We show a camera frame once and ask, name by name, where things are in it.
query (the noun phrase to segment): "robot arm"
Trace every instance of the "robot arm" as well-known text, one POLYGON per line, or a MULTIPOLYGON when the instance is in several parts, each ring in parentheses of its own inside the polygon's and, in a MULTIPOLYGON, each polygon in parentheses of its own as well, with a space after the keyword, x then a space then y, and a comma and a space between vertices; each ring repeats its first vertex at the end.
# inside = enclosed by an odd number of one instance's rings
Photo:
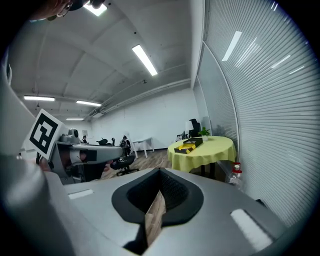
POLYGON ((58 174, 63 184, 78 183, 71 167, 96 165, 118 159, 122 148, 118 146, 89 145, 80 143, 76 129, 41 109, 28 135, 32 147, 48 160, 52 172, 58 174))

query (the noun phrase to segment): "wooden floor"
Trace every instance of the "wooden floor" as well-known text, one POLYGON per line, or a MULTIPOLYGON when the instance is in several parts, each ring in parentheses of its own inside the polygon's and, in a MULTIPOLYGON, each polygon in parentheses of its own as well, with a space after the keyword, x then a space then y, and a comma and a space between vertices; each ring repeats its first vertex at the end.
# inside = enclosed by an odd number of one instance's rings
MULTIPOLYGON (((144 170, 147 168, 172 168, 172 164, 168 159, 167 150, 156 150, 155 152, 147 151, 148 158, 145 157, 144 152, 138 152, 138 158, 136 158, 133 164, 130 165, 131 169, 144 170)), ((205 166, 206 174, 209 176, 209 165, 205 166)), ((111 179, 117 177, 116 173, 119 170, 110 169, 109 171, 103 172, 101 180, 111 179)), ((192 169, 191 172, 195 175, 201 175, 201 168, 192 169)), ((224 181, 224 177, 221 175, 223 171, 220 171, 218 165, 215 168, 216 180, 224 181)), ((166 212, 165 199, 161 192, 157 194, 148 212, 145 215, 145 231, 147 236, 147 242, 150 246, 151 243, 157 238, 161 232, 162 215, 166 212)))
MULTIPOLYGON (((171 168, 172 164, 168 159, 167 150, 156 150, 154 152, 147 151, 148 158, 145 157, 145 152, 138 152, 138 158, 134 159, 133 164, 130 165, 130 169, 144 170, 147 168, 171 168)), ((109 170, 102 173, 101 179, 111 179, 116 177, 116 173, 119 170, 109 170)))

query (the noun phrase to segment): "yellow tablecloth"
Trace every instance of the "yellow tablecloth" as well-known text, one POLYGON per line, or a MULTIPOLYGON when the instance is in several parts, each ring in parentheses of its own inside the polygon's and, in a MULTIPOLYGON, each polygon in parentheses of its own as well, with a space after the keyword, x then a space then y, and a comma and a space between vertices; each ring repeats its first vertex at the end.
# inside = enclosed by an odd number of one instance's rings
POLYGON ((233 141, 227 137, 208 136, 200 146, 189 154, 176 153, 175 148, 182 145, 185 140, 180 140, 168 147, 168 157, 172 169, 190 172, 193 168, 208 165, 217 161, 229 160, 234 162, 237 156, 233 141))

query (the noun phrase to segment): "plastic bottle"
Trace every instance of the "plastic bottle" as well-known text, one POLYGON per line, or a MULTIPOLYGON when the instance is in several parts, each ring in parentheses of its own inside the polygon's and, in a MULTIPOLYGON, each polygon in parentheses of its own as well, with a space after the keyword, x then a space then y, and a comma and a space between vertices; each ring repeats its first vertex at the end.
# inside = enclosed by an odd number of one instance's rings
POLYGON ((229 176, 228 184, 235 186, 238 190, 242 191, 242 170, 240 170, 240 163, 235 162, 233 165, 232 173, 229 176))

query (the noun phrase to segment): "person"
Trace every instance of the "person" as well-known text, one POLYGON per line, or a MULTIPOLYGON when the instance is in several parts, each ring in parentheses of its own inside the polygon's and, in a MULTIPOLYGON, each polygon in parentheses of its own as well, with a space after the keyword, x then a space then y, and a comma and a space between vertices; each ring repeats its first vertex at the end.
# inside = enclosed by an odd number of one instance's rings
POLYGON ((123 139, 120 142, 120 147, 123 148, 124 156, 129 156, 131 152, 131 144, 130 141, 127 139, 127 136, 123 136, 123 139))
POLYGON ((46 0, 40 8, 31 15, 30 20, 37 21, 62 14, 71 0, 46 0))
POLYGON ((84 144, 88 144, 88 142, 87 142, 87 136, 86 136, 86 135, 84 135, 84 136, 82 137, 82 142, 83 142, 84 144))

